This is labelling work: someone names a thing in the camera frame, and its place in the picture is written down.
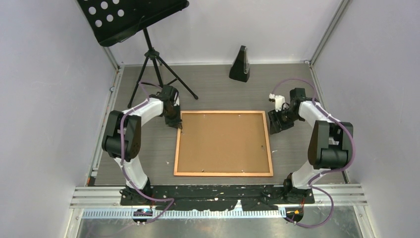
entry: black music stand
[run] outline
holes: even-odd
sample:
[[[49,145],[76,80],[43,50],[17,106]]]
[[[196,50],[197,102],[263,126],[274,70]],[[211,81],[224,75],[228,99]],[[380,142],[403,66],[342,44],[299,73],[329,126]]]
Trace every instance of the black music stand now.
[[[149,50],[145,53],[145,62],[131,95],[128,108],[133,103],[139,83],[142,79],[146,64],[152,60],[159,86],[163,87],[162,77],[157,61],[161,62],[175,79],[168,84],[179,81],[195,99],[198,96],[182,81],[182,79],[159,56],[150,42],[147,27],[188,7],[187,0],[77,0],[85,14],[94,35],[103,47],[109,47],[122,42],[137,32],[143,30]]]

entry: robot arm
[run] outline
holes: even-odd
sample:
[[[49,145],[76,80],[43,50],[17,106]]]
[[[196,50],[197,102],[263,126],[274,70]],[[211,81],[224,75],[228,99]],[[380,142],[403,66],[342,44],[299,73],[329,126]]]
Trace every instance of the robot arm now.
[[[306,97],[305,89],[291,90],[289,104],[285,102],[283,96],[270,95],[269,98],[275,102],[275,110],[268,112],[270,134],[293,127],[296,120],[307,121],[313,128],[308,161],[299,170],[289,174],[283,183],[285,195],[305,195],[310,189],[308,182],[315,175],[346,166],[352,156],[350,139],[338,125],[315,107],[312,98]],[[348,122],[341,123],[353,135],[353,126]]]
[[[131,181],[139,189],[143,189],[149,181],[139,160],[141,146],[141,127],[152,118],[165,117],[165,124],[173,128],[182,128],[179,93],[174,87],[164,85],[161,92],[150,95],[138,110],[131,109],[122,112],[112,111],[106,123],[105,134],[102,139],[102,148],[121,164],[121,136],[120,123],[124,114],[130,113],[124,121],[125,140],[125,171]],[[129,181],[126,185],[133,188]]]

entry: cable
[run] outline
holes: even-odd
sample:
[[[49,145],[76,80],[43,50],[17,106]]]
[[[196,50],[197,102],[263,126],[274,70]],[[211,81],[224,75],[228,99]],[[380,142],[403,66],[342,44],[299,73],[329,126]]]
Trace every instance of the cable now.
[[[145,92],[145,94],[147,95],[147,101],[145,101],[145,102],[143,102],[142,104],[140,104],[140,105],[138,105],[138,106],[135,106],[135,107],[133,107],[132,109],[130,109],[127,113],[125,113],[123,116],[122,116],[122,118],[121,118],[121,123],[120,123],[120,131],[124,131],[124,121],[125,121],[125,119],[127,118],[127,116],[130,114],[130,113],[133,113],[133,112],[135,112],[136,110],[138,110],[138,109],[140,109],[140,108],[142,108],[142,107],[144,107],[145,105],[147,105],[148,103],[149,103],[149,100],[150,100],[150,98],[149,98],[149,94],[147,93],[147,91],[146,91],[146,89],[144,88],[144,86],[143,86],[143,83],[139,83],[139,85],[140,85],[140,87],[142,88],[142,90],[143,90],[143,92]],[[155,87],[157,87],[157,88],[160,88],[160,89],[162,89],[161,87],[159,87],[158,85],[155,85],[155,84],[152,84],[153,86],[155,86]],[[147,220],[145,223],[144,223],[144,225],[145,224],[149,224],[149,223],[152,223],[152,222],[154,222],[154,221],[156,221],[160,216],[162,216],[168,209],[169,209],[169,207],[171,207],[172,206],[172,204],[174,203],[174,201],[175,201],[175,199],[173,199],[173,198],[167,198],[167,199],[157,199],[157,198],[152,198],[152,197],[149,197],[149,196],[147,196],[147,195],[145,195],[144,193],[142,193],[141,191],[140,191],[140,189],[133,183],[133,181],[131,181],[131,179],[130,179],[130,177],[128,176],[128,174],[127,174],[127,172],[125,171],[125,168],[124,168],[124,158],[125,158],[125,150],[123,149],[123,148],[125,148],[125,140],[124,140],[124,133],[120,133],[120,136],[121,136],[121,162],[120,162],[120,165],[121,165],[121,171],[122,171],[122,174],[124,175],[124,177],[125,177],[125,179],[131,184],[131,186],[141,195],[141,196],[143,196],[144,198],[146,198],[146,199],[148,199],[148,200],[151,200],[151,201],[154,201],[154,202],[170,202],[168,205],[167,205],[167,207],[165,207],[165,209],[159,214],[159,215],[157,215],[156,217],[154,217],[154,218],[152,218],[152,219],[150,219],[150,220]],[[143,214],[143,215],[153,215],[152,213],[142,213],[142,212],[134,212],[134,213],[136,213],[136,214]],[[91,226],[90,228],[89,228],[89,230],[88,230],[88,232],[87,232],[87,234],[86,234],[86,237],[89,235],[89,234],[93,234],[94,236],[96,236],[96,237],[101,237],[101,238],[107,238],[107,237],[113,237],[114,235],[116,235],[116,234],[118,234],[118,233],[120,233],[120,232],[122,232],[122,231],[124,231],[124,230],[126,230],[127,228],[129,228],[130,226],[132,226],[132,225],[134,225],[135,223],[131,223],[131,224],[129,224],[129,225],[127,225],[127,226],[125,226],[125,227],[123,227],[123,228],[121,228],[120,230],[118,230],[117,232],[115,232],[115,233],[113,233],[113,234],[111,234],[111,235],[105,235],[105,236],[99,236],[99,235],[97,235],[97,234],[95,234],[95,233],[93,233],[92,232],[92,228],[93,228],[93,226]]]
[[[313,185],[312,185],[312,182],[315,180],[315,179],[317,179],[317,178],[319,178],[320,176],[322,176],[322,175],[324,175],[324,174],[327,174],[327,173],[333,173],[333,172],[342,172],[342,171],[344,171],[344,170],[346,170],[346,169],[348,169],[350,166],[351,166],[351,164],[353,163],[353,161],[354,161],[354,158],[355,158],[355,154],[356,154],[356,146],[355,146],[355,143],[354,143],[354,140],[353,140],[353,137],[352,137],[352,135],[350,134],[350,132],[348,131],[348,129],[342,124],[342,123],[340,123],[337,119],[335,119],[335,118],[333,118],[332,116],[331,116],[331,114],[329,114],[328,112],[326,112],[322,107],[320,107],[318,104],[316,104],[316,102],[315,102],[315,97],[317,96],[317,92],[316,92],[316,89],[315,89],[315,86],[314,85],[312,85],[311,83],[309,83],[308,81],[306,81],[306,80],[304,80],[304,79],[300,79],[300,78],[288,78],[288,79],[285,79],[285,80],[283,80],[283,81],[280,81],[279,83],[277,83],[276,84],[276,86],[274,87],[274,89],[273,89],[273,91],[272,91],[272,94],[274,94],[274,92],[275,92],[275,90],[281,85],[281,84],[283,84],[283,83],[285,83],[285,82],[287,82],[287,81],[291,81],[291,80],[296,80],[296,81],[301,81],[301,82],[304,82],[304,83],[307,83],[308,85],[310,85],[311,87],[312,87],[312,89],[313,89],[313,91],[314,91],[314,96],[312,97],[312,103],[313,103],[313,105],[324,115],[324,116],[326,116],[328,119],[330,119],[332,122],[334,122],[335,124],[337,124],[346,134],[347,134],[347,136],[349,137],[349,139],[350,139],[350,143],[351,143],[351,145],[352,145],[352,156],[351,156],[351,158],[350,158],[350,160],[349,160],[349,162],[344,166],[344,167],[342,167],[342,168],[340,168],[340,169],[333,169],[333,170],[329,170],[329,171],[323,171],[323,172],[321,172],[321,173],[319,173],[319,174],[317,174],[317,175],[315,175],[314,177],[312,177],[309,181],[308,181],[308,186],[310,187],[310,188],[312,188],[312,189],[315,189],[315,190],[318,190],[318,191],[321,191],[321,192],[323,192],[323,193],[325,193],[325,195],[327,195],[328,196],[328,198],[330,199],[330,201],[331,201],[331,211],[330,211],[330,213],[328,214],[328,217],[323,221],[323,222],[321,222],[321,223],[319,223],[319,224],[317,224],[317,225],[306,225],[306,224],[302,224],[302,223],[298,223],[298,222],[296,222],[295,223],[295,225],[298,225],[298,226],[300,226],[300,227],[304,227],[304,228],[316,228],[316,227],[320,227],[320,226],[322,226],[322,225],[324,225],[325,223],[327,223],[330,219],[331,219],[331,217],[332,217],[332,214],[333,214],[333,212],[334,212],[334,201],[333,201],[333,199],[332,199],[332,197],[331,197],[331,195],[329,194],[329,193],[327,193],[326,191],[324,191],[323,189],[321,189],[321,188],[318,188],[318,187],[314,187]],[[289,219],[289,218],[287,218],[286,217],[286,219],[289,221],[289,222],[294,222],[292,219]]]
[[[138,110],[138,109],[140,109],[140,108],[142,108],[142,107],[144,107],[145,105],[147,105],[149,103],[149,101],[147,100],[146,102],[143,102],[142,104],[140,104],[140,105],[138,105],[138,106],[135,106],[135,107],[133,107],[131,110],[129,110],[126,114],[124,114],[123,116],[122,116],[122,118],[121,118],[121,123],[120,123],[120,131],[124,131],[124,121],[125,121],[125,119],[127,118],[127,116],[130,114],[130,113],[132,113],[132,112],[134,112],[134,111],[136,111],[136,110]],[[121,163],[120,163],[120,165],[121,165],[121,170],[122,170],[122,173],[123,173],[123,175],[124,175],[124,177],[125,177],[125,179],[131,184],[131,186],[140,194],[140,195],[142,195],[144,198],[146,198],[146,199],[148,199],[148,200],[151,200],[151,201],[155,201],[155,202],[170,202],[168,205],[167,205],[167,207],[165,207],[165,209],[159,214],[159,215],[157,215],[156,217],[154,217],[154,218],[152,218],[152,219],[150,219],[150,220],[147,220],[146,222],[145,222],[145,224],[149,224],[149,223],[151,223],[151,222],[154,222],[154,221],[156,221],[156,219],[158,219],[160,216],[162,216],[168,209],[169,209],[169,207],[170,206],[172,206],[172,204],[174,203],[174,201],[175,201],[175,199],[173,199],[173,198],[166,198],[166,199],[157,199],[157,198],[152,198],[152,197],[149,197],[149,196],[147,196],[147,195],[145,195],[144,193],[142,193],[141,191],[140,191],[140,189],[133,183],[133,181],[131,181],[131,179],[130,179],[130,177],[128,176],[128,174],[127,174],[127,172],[125,171],[125,168],[124,168],[124,158],[125,158],[125,150],[124,150],[124,148],[125,148],[125,140],[124,140],[124,133],[120,133],[120,136],[121,136]]]

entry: metronome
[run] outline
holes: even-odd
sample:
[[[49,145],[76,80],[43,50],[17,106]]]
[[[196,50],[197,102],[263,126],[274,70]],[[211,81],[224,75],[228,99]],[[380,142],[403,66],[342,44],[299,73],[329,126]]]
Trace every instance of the metronome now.
[[[247,58],[247,47],[241,46],[236,60],[230,68],[229,78],[247,82],[250,75],[250,64]]]

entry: white wall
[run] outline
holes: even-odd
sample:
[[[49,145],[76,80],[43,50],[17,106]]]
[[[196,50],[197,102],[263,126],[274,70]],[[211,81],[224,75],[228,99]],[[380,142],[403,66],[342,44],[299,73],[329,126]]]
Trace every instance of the white wall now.
[[[420,1],[353,1],[315,70],[333,115],[354,125],[354,182],[382,237],[418,237]]]
[[[76,1],[0,2],[0,237],[64,236],[114,74]]]
[[[232,63],[248,47],[251,63],[309,60],[341,0],[190,0],[148,28],[167,63]],[[143,32],[111,47],[118,62],[143,64]]]

